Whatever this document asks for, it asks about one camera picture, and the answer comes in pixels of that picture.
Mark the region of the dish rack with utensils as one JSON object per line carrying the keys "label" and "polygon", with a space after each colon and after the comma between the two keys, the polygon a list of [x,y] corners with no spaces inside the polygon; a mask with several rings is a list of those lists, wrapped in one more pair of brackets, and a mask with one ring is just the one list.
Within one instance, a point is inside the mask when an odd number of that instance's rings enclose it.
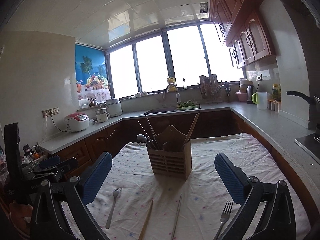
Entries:
{"label": "dish rack with utensils", "polygon": [[216,74],[211,74],[209,76],[200,75],[199,78],[200,78],[200,92],[201,92],[202,99],[209,102],[214,102],[214,103],[223,102],[220,85],[217,81],[217,75]]}

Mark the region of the wall power strip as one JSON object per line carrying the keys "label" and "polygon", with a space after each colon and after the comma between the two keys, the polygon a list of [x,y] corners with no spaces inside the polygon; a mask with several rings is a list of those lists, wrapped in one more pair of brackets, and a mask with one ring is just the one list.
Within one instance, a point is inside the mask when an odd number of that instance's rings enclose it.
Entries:
{"label": "wall power strip", "polygon": [[43,118],[47,118],[51,115],[56,115],[56,114],[59,114],[60,113],[60,110],[58,107],[54,107],[54,108],[51,108],[51,109],[47,109],[47,110],[43,110],[42,111],[42,116]]}

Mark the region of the steel fork right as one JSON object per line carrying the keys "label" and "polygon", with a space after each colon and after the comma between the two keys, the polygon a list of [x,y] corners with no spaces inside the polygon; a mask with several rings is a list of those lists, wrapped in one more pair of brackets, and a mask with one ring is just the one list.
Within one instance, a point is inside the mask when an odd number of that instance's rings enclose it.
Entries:
{"label": "steel fork right", "polygon": [[220,216],[220,226],[219,226],[218,231],[217,231],[216,235],[214,236],[213,240],[218,239],[223,226],[228,222],[230,215],[231,215],[232,207],[233,207],[233,201],[230,201],[230,200],[227,201],[227,203],[225,204],[225,207],[223,208],[221,216]]}

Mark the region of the wooden utensil holder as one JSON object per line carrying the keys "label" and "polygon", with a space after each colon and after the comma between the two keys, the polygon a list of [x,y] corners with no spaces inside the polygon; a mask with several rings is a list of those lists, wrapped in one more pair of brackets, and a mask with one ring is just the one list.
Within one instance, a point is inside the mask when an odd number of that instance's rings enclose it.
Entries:
{"label": "wooden utensil holder", "polygon": [[146,143],[154,174],[187,180],[192,170],[191,142],[173,125]]}

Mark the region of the wooden chopstick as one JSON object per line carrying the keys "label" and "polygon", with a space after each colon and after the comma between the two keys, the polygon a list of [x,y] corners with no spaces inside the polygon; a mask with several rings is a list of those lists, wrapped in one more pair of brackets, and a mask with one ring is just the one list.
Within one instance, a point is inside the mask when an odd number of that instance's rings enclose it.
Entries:
{"label": "wooden chopstick", "polygon": [[144,224],[143,224],[143,227],[141,229],[141,232],[139,234],[139,240],[143,240],[144,238],[144,235],[145,235],[145,232],[146,232],[146,228],[148,226],[148,222],[149,222],[149,219],[150,219],[150,216],[151,216],[151,212],[152,212],[152,208],[153,208],[153,199],[151,200],[150,202],[150,206],[149,206],[149,209],[148,209],[148,213],[146,215],[146,218],[144,220]]}
{"label": "wooden chopstick", "polygon": [[158,145],[158,142],[157,142],[157,139],[156,139],[156,134],[155,134],[155,132],[153,130],[153,127],[151,126],[151,123],[150,123],[150,121],[149,121],[149,119],[148,119],[148,117],[146,115],[145,115],[145,118],[146,118],[146,121],[147,121],[147,123],[149,125],[151,134],[153,136],[153,139],[154,139],[154,142],[155,142],[155,148],[157,148],[157,150],[159,150],[159,145]]}

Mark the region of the wooden upper cabinets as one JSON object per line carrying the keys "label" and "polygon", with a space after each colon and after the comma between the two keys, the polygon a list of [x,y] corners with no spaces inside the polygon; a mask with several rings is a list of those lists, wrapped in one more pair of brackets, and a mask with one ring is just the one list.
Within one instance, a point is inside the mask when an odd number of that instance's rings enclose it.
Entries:
{"label": "wooden upper cabinets", "polygon": [[209,0],[209,20],[229,49],[232,64],[243,68],[276,54],[259,11],[264,0]]}

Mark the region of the green vegetables basket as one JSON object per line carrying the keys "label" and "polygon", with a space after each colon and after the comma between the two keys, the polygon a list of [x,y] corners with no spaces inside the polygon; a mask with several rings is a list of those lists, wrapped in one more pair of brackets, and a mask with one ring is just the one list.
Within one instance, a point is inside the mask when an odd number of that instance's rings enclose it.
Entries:
{"label": "green vegetables basket", "polygon": [[190,110],[190,109],[195,109],[195,108],[200,108],[200,104],[196,101],[193,101],[193,100],[181,102],[177,105],[178,110]]}

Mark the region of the spice jar set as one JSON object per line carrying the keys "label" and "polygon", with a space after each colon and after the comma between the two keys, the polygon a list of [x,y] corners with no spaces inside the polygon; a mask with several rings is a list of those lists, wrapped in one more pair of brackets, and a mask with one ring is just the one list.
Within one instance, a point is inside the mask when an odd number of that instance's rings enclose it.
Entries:
{"label": "spice jar set", "polygon": [[273,84],[272,93],[268,94],[268,109],[273,112],[279,112],[281,110],[281,88],[277,83]]}

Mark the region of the white rice cooker pot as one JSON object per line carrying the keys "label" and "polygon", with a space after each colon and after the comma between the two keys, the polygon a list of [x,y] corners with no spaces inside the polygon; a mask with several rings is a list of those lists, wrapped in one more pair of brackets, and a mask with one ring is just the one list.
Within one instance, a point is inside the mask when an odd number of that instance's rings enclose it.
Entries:
{"label": "white rice cooker pot", "polygon": [[123,113],[121,107],[121,101],[116,98],[108,99],[105,101],[107,112],[109,113],[110,117],[120,116]]}

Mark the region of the steel fork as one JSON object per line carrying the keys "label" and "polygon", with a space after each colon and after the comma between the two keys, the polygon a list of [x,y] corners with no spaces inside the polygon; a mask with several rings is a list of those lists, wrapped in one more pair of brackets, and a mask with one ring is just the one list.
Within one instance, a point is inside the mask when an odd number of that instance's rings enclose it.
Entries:
{"label": "steel fork", "polygon": [[217,231],[216,235],[214,236],[213,240],[218,239],[223,226],[228,222],[230,215],[231,215],[232,207],[233,207],[233,201],[230,201],[230,200],[227,201],[227,203],[225,204],[225,207],[223,208],[221,216],[220,216],[220,226],[219,226],[218,231]]}
{"label": "steel fork", "polygon": [[108,215],[107,222],[106,222],[106,224],[105,224],[105,229],[109,229],[110,226],[111,226],[112,216],[113,216],[113,213],[114,213],[114,208],[115,208],[115,206],[116,206],[117,197],[120,195],[121,191],[122,191],[122,188],[121,188],[121,187],[118,187],[118,188],[116,188],[115,190],[113,190],[113,192],[112,192],[112,195],[113,195],[113,204],[112,204],[110,213],[109,213],[109,215]]}

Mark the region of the kitchen faucet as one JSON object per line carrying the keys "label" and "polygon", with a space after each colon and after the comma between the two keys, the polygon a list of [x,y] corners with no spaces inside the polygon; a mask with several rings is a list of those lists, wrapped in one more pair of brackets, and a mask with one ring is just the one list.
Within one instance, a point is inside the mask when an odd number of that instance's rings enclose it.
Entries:
{"label": "kitchen faucet", "polygon": [[175,94],[176,94],[176,102],[180,103],[181,102],[181,96],[180,96],[180,93],[178,91],[177,85],[174,84],[174,83],[169,83],[167,85],[166,89],[162,92],[162,100],[165,100],[166,95],[168,93],[171,93],[171,92],[175,92]]}

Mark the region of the black wok pan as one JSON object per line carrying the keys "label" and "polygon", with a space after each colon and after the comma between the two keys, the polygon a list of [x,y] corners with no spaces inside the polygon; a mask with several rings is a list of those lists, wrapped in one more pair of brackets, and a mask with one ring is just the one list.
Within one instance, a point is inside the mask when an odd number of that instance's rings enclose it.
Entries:
{"label": "black wok pan", "polygon": [[319,112],[320,109],[320,98],[318,96],[307,96],[304,93],[298,92],[298,91],[287,91],[286,92],[287,95],[290,96],[297,96],[302,98],[303,100],[305,100],[309,105],[314,105],[316,107],[316,110]]}

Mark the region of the white floral tablecloth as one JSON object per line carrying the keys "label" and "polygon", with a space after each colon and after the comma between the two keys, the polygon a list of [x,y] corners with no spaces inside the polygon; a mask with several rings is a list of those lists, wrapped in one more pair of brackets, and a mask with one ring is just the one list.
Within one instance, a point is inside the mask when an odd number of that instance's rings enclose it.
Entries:
{"label": "white floral tablecloth", "polygon": [[[248,176],[276,183],[285,175],[266,148],[247,133],[191,141],[192,171],[187,180],[154,174],[146,145],[126,144],[95,200],[87,208],[110,239],[138,239],[153,199],[145,239],[170,239],[180,194],[182,203],[174,239],[213,239],[224,205],[231,199],[214,167],[224,153]],[[109,229],[105,229],[112,192],[121,187]]]}

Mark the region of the steel spoon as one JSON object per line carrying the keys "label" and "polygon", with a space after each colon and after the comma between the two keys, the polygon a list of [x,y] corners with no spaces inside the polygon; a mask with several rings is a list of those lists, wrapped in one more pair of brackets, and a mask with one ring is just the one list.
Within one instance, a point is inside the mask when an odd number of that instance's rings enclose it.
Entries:
{"label": "steel spoon", "polygon": [[136,139],[137,139],[138,142],[144,142],[144,143],[146,143],[146,146],[149,146],[149,141],[148,141],[148,139],[147,139],[147,137],[145,135],[138,134],[136,136]]}

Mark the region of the red white rice cooker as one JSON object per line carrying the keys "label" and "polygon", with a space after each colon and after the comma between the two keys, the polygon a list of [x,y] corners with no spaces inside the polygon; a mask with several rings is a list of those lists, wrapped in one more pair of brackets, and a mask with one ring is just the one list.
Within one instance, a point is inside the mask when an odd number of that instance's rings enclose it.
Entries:
{"label": "red white rice cooker", "polygon": [[81,132],[89,127],[89,117],[84,113],[73,113],[64,118],[67,130],[70,132]]}

